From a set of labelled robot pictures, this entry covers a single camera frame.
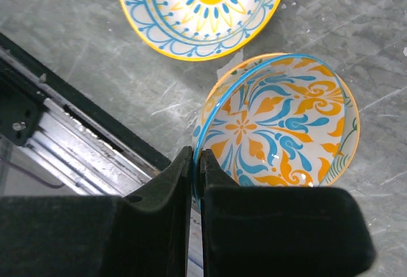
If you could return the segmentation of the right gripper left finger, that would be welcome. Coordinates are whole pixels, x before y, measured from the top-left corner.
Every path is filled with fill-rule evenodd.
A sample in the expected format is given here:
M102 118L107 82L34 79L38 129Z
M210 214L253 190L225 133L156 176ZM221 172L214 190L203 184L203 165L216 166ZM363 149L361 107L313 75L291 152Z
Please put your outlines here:
M126 197L3 196L2 276L185 276L192 150Z

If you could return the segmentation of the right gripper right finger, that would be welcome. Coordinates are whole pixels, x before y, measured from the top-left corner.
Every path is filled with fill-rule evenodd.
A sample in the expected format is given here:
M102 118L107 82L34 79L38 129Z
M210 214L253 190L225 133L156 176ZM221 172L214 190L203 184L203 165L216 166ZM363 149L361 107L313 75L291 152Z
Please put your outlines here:
M335 187L244 187L200 158L206 276L357 276L376 250L356 200Z

